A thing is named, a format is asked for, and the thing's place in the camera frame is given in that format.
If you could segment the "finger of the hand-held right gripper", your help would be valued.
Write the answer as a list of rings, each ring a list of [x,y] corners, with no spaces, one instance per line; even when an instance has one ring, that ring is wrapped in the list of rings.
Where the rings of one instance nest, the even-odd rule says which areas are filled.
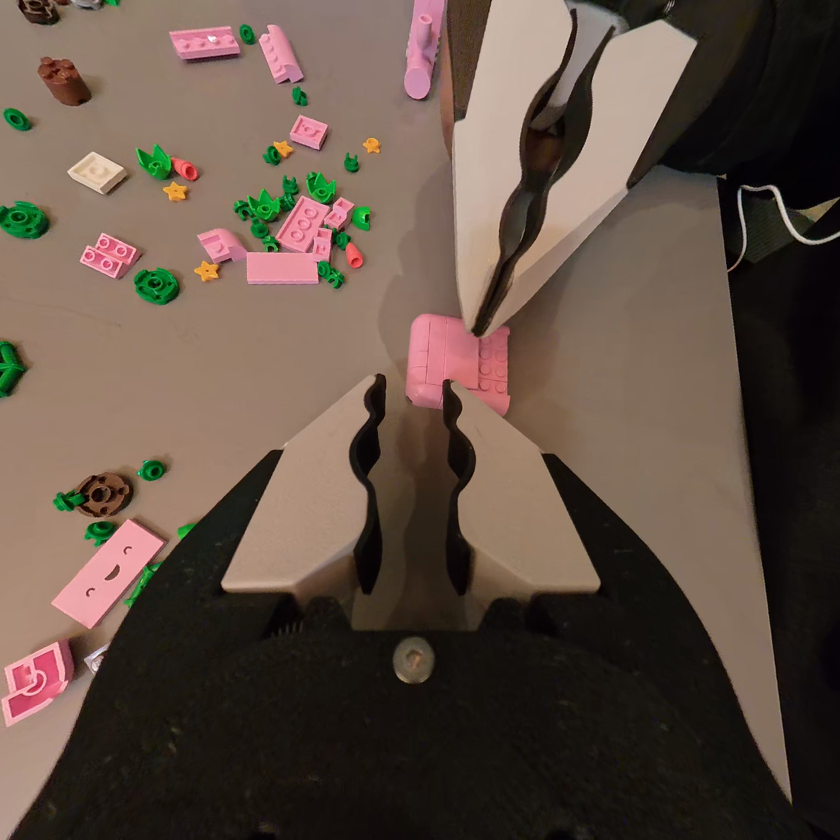
[[[571,59],[574,13],[566,2],[454,2],[451,87],[455,257],[467,329],[490,330],[514,198],[525,182],[524,137]]]
[[[578,18],[576,37],[579,38]],[[505,245],[520,243],[501,268],[494,331],[518,312],[659,162],[655,130],[696,42],[663,20],[635,30],[583,18],[557,86],[529,127],[565,119],[563,156],[553,175],[526,175],[511,206]]]

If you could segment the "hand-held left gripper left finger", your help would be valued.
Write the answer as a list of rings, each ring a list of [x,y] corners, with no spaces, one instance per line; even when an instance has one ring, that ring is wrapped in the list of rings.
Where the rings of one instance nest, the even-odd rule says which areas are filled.
[[[300,606],[372,593],[382,530],[369,478],[380,457],[386,379],[372,374],[288,441],[222,580]]]

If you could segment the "pink square brick base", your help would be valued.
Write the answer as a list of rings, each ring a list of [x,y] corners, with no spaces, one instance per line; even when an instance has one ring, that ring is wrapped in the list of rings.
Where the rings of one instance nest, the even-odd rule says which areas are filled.
[[[416,406],[442,408],[443,385],[426,383],[429,321],[437,314],[422,314],[411,327],[406,371],[406,395]],[[507,326],[499,327],[479,340],[479,387],[472,391],[499,415],[507,414],[510,405],[508,393],[508,339]]]

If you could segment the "pink plate with holes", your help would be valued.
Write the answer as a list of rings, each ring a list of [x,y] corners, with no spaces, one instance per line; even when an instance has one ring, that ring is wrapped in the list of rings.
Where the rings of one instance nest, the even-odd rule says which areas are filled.
[[[330,210],[329,205],[300,196],[276,235],[281,250],[305,254]]]

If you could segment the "pink and brown brick figure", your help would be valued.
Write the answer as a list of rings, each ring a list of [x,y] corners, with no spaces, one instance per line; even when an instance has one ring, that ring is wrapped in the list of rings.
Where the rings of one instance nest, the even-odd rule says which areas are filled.
[[[431,89],[446,6],[446,1],[414,2],[403,83],[412,99],[424,99]]]

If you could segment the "green octagonal web piece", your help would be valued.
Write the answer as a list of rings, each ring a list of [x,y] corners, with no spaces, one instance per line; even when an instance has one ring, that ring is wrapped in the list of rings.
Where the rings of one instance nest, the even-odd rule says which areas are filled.
[[[27,372],[26,364],[18,355],[16,347],[8,341],[1,341],[1,398],[12,395],[20,379]]]
[[[133,590],[129,594],[129,596],[124,600],[124,604],[131,608],[134,603],[136,603],[137,599],[140,597],[141,593],[144,591],[145,587],[150,582],[151,578],[154,576],[155,572],[159,570],[162,566],[163,561],[158,563],[146,564],[140,574],[140,578],[137,580]]]

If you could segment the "dark brown round plate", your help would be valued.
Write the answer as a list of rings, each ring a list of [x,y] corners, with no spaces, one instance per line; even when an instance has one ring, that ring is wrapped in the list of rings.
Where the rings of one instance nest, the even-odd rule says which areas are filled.
[[[103,471],[84,479],[74,490],[85,500],[76,511],[89,518],[106,518],[115,515],[131,501],[133,487],[128,479],[118,473]]]

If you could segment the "cluster of green leaf pieces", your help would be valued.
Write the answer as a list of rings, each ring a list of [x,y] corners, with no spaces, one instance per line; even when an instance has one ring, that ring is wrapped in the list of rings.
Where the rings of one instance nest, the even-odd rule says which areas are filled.
[[[238,201],[234,205],[236,214],[240,216],[242,220],[250,223],[252,235],[260,242],[261,250],[256,252],[291,253],[280,249],[276,240],[276,235],[286,220],[289,211],[294,207],[300,196],[308,196],[317,202],[329,205],[330,208],[336,198],[346,198],[340,194],[338,184],[335,180],[327,179],[320,171],[312,171],[307,174],[303,188],[299,187],[297,180],[294,178],[285,177],[283,180],[282,193],[278,196],[273,196],[267,190],[262,190],[257,196],[248,196],[246,199]],[[319,282],[323,281],[333,289],[339,289],[344,285],[344,273],[340,268],[333,264],[333,251],[337,249],[344,257],[347,267],[350,268],[344,254],[344,248],[349,242],[354,243],[354,241],[348,231],[348,228],[350,225],[354,225],[359,229],[367,230],[370,226],[370,220],[370,208],[368,206],[355,204],[352,219],[349,221],[346,228],[341,231],[332,229],[332,251],[330,262],[317,262]],[[290,287],[315,285],[275,286]]]

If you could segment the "pink half cylinder brick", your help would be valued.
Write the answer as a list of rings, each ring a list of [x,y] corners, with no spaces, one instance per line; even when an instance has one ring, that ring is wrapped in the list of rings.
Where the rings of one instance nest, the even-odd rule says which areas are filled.
[[[266,33],[259,37],[259,46],[276,84],[286,81],[297,84],[303,79],[298,59],[281,27],[269,24]]]

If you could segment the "pink corner panel brick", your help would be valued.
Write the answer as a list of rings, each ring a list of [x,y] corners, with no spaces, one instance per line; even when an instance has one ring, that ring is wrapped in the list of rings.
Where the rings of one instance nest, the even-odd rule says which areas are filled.
[[[4,670],[7,693],[2,697],[6,727],[46,708],[68,687],[75,666],[67,639],[21,658]]]

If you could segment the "person's black clothing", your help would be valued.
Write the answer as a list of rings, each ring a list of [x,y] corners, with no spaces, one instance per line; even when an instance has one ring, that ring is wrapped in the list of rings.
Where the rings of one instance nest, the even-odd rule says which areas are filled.
[[[779,206],[718,191],[752,493],[793,804],[818,838],[839,823],[838,203],[751,261]]]

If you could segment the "pink curved brick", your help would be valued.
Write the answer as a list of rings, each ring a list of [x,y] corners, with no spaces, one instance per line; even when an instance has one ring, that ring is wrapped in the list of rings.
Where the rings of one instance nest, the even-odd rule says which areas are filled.
[[[197,234],[196,238],[214,264],[247,258],[247,248],[236,234],[226,228],[214,228]]]

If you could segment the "pink stepped studded plate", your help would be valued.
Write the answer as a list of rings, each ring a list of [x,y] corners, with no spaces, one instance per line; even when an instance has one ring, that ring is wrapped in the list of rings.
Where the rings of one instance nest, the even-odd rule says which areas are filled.
[[[100,233],[94,245],[87,245],[79,258],[83,266],[112,279],[121,279],[141,257],[141,251],[110,234]]]

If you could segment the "white square plate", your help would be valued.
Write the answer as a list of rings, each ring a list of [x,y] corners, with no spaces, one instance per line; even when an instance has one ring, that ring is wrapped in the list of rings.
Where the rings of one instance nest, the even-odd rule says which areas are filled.
[[[129,175],[123,166],[95,151],[87,153],[73,164],[67,174],[74,182],[100,195],[110,194]]]

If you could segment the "brown round brick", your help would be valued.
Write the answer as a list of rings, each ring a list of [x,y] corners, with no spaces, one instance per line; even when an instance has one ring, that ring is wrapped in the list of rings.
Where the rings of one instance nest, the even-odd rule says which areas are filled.
[[[42,57],[38,64],[38,76],[51,95],[66,106],[78,107],[91,99],[88,84],[70,59]]]

